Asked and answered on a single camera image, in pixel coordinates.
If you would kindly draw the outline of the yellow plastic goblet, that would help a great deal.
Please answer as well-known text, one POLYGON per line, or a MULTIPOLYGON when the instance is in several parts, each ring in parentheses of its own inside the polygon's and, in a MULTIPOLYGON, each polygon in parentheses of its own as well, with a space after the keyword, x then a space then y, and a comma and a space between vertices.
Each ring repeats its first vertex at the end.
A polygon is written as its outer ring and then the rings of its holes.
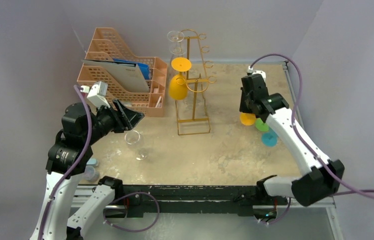
POLYGON ((187 97, 189 89, 185 73, 192 67, 192 63, 185 57, 176 57, 171 61, 171 67, 178 73, 170 80, 168 94, 177 101, 187 97))
POLYGON ((244 126, 252 126, 256 122, 256 116, 253 113, 243 113, 239 115, 240 123, 244 126))

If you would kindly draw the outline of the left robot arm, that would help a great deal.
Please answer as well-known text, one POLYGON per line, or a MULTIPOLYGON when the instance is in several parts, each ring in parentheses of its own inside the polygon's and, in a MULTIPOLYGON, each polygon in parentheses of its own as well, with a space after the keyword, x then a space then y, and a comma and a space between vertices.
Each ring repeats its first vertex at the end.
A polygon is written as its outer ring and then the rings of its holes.
POLYGON ((114 107, 101 106, 96 113, 84 102, 69 105, 61 118, 46 162, 46 188, 32 240, 82 240, 93 221, 108 204, 124 199, 123 182, 104 176, 96 190, 73 214, 73 198, 92 157, 92 145, 109 133, 132 130, 143 118, 142 112, 125 107, 118 99, 114 107))

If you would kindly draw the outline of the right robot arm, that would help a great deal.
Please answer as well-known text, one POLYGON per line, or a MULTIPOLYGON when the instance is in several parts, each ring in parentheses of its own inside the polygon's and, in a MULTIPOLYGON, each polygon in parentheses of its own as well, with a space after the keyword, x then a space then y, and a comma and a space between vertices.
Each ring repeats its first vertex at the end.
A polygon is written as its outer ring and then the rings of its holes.
POLYGON ((275 197, 294 198, 308 207, 336 194, 345 166, 332 160, 310 139, 294 117, 288 102, 280 93, 269 94, 264 77, 259 73, 241 78, 239 111, 253 114, 266 123, 293 156, 300 177, 272 175, 256 183, 255 196, 263 204, 275 197))

